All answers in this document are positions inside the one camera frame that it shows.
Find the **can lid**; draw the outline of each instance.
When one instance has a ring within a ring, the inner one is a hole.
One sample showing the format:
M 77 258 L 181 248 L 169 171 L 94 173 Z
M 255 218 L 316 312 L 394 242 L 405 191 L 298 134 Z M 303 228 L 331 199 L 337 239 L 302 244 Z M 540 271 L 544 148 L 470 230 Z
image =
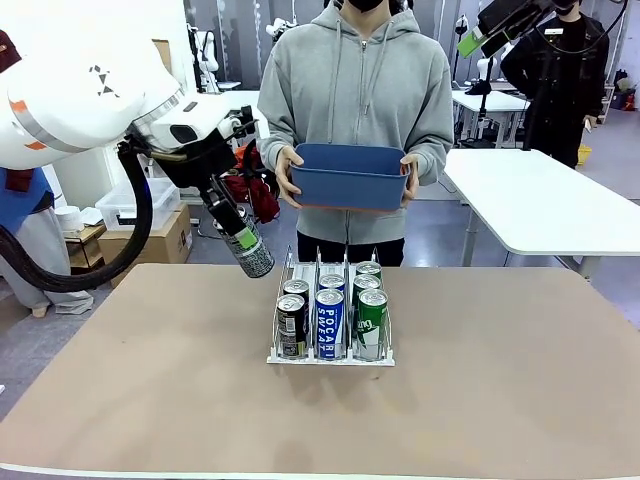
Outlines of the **can lid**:
M 369 289 L 380 288 L 381 283 L 378 277 L 364 273 L 362 275 L 357 275 L 356 278 L 353 279 L 353 284 L 358 288 Z
M 278 310 L 282 312 L 297 312 L 304 307 L 304 298 L 300 295 L 283 295 L 278 299 Z
M 320 285 L 339 286 L 344 285 L 344 277 L 337 273 L 328 273 L 320 277 Z
M 320 290 L 316 295 L 316 300 L 323 305 L 333 306 L 342 303 L 344 295 L 340 290 L 328 288 L 327 290 Z
M 369 307 L 379 307 L 386 305 L 389 298 L 382 290 L 371 288 L 360 293 L 360 301 Z
M 287 280 L 284 282 L 283 288 L 289 292 L 307 292 L 309 290 L 309 284 L 304 280 Z
M 379 263 L 376 263 L 376 262 L 362 262 L 362 263 L 359 263 L 358 266 L 356 267 L 356 271 L 358 273 L 372 274 L 372 273 L 378 273 L 381 270 L 382 270 L 382 267 L 380 266 Z

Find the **person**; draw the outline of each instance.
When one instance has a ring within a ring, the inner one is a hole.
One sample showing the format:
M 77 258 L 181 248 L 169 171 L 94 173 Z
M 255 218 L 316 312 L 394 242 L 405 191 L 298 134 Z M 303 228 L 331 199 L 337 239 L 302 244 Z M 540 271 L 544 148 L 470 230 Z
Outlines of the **person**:
M 567 9 L 557 9 L 557 17 L 540 27 L 541 32 L 563 30 L 557 44 L 562 50 L 584 50 L 604 34 L 600 22 L 581 13 L 581 3 L 580 0 Z M 531 148 L 575 168 L 585 123 L 595 128 L 602 111 L 609 38 L 602 38 L 593 51 L 584 55 L 560 54 L 549 52 L 550 49 L 534 31 L 504 58 L 502 72 L 514 87 L 533 99 L 525 119 L 525 128 L 531 130 Z M 542 78 L 548 54 L 552 54 L 548 77 Z
M 20 61 L 8 35 L 0 31 L 0 74 Z M 41 168 L 8 170 L 0 168 L 0 226 L 11 232 L 29 256 L 43 269 L 70 275 L 71 266 L 60 224 L 53 211 L 53 192 Z M 87 292 L 43 292 L 18 275 L 0 257 L 0 275 L 16 298 L 32 310 L 36 318 L 46 315 L 49 305 L 57 313 L 81 314 L 91 308 L 93 297 Z
M 329 2 L 333 2 L 336 6 L 342 8 L 344 0 L 324 0 L 324 8 L 329 6 Z M 390 0 L 389 2 L 391 15 L 400 13 L 405 7 L 413 10 L 413 0 Z
M 367 145 L 403 150 L 410 168 L 403 205 L 419 183 L 437 182 L 453 144 L 453 103 L 447 57 L 420 34 L 411 10 L 391 15 L 390 0 L 345 0 L 309 25 L 286 32 L 265 69 L 258 109 L 271 136 L 260 141 L 265 165 L 276 172 L 282 197 L 296 208 L 291 164 L 301 143 Z M 298 215 L 298 258 L 383 265 L 404 258 L 406 208 L 392 213 L 304 208 Z

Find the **can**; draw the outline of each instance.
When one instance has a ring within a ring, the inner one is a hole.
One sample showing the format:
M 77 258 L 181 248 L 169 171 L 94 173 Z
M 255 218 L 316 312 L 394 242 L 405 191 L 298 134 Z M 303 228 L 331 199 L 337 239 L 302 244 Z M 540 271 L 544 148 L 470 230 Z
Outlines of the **can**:
M 277 311 L 282 355 L 287 358 L 304 357 L 307 350 L 304 298 L 283 295 L 278 299 Z
M 282 286 L 285 295 L 300 295 L 304 299 L 304 333 L 309 333 L 309 284 L 304 280 L 287 280 Z
M 373 275 L 357 275 L 353 279 L 353 295 L 351 303 L 353 307 L 353 323 L 351 323 L 351 337 L 356 338 L 358 328 L 358 310 L 360 294 L 369 289 L 378 289 L 382 286 L 382 282 L 378 277 Z
M 356 275 L 373 275 L 382 280 L 382 267 L 376 262 L 362 262 L 356 266 Z
M 344 295 L 334 288 L 316 294 L 316 353 L 323 360 L 344 356 Z
M 360 293 L 357 329 L 359 356 L 363 360 L 378 360 L 382 356 L 388 301 L 387 294 L 379 289 Z
M 344 277 L 342 275 L 338 275 L 337 273 L 328 273 L 327 275 L 322 275 L 320 280 L 318 281 L 320 285 L 320 290 L 326 290 L 330 288 L 335 288 L 336 290 L 340 290 L 344 293 Z
M 249 278 L 264 277 L 273 270 L 276 261 L 264 244 L 255 222 L 247 215 L 243 207 L 238 208 L 238 215 L 246 228 L 237 235 L 229 235 L 216 220 L 213 221 L 213 226 L 244 273 Z

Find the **hand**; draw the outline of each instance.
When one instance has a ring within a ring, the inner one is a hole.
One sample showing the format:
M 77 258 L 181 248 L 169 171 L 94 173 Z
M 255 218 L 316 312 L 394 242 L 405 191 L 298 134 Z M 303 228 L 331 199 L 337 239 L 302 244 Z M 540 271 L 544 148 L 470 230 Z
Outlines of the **hand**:
M 302 208 L 296 202 L 292 195 L 300 195 L 302 191 L 291 183 L 291 164 L 302 166 L 304 160 L 298 155 L 292 147 L 283 147 L 278 153 L 278 161 L 276 165 L 276 178 L 280 185 L 280 196 L 294 208 Z
M 409 177 L 407 178 L 407 188 L 404 190 L 404 196 L 402 197 L 402 207 L 405 208 L 409 205 L 409 202 L 416 199 L 416 195 L 418 194 L 418 187 L 420 186 L 420 181 L 418 179 L 418 160 L 419 157 L 416 154 L 409 154 L 401 160 L 402 174 L 409 173 Z
M 591 115 L 587 115 L 586 117 L 584 117 L 584 121 L 589 121 L 589 125 L 591 125 L 591 128 L 598 128 L 598 117 L 594 117 Z

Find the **yellow object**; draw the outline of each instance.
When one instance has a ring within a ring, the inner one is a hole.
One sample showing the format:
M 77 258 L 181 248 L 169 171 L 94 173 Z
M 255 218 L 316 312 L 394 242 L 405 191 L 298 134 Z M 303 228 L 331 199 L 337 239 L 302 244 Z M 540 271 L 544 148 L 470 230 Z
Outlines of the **yellow object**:
M 587 163 L 587 160 L 591 156 L 591 152 L 593 152 L 593 148 L 587 147 L 586 145 L 580 145 L 580 149 L 578 150 L 578 165 L 584 165 Z

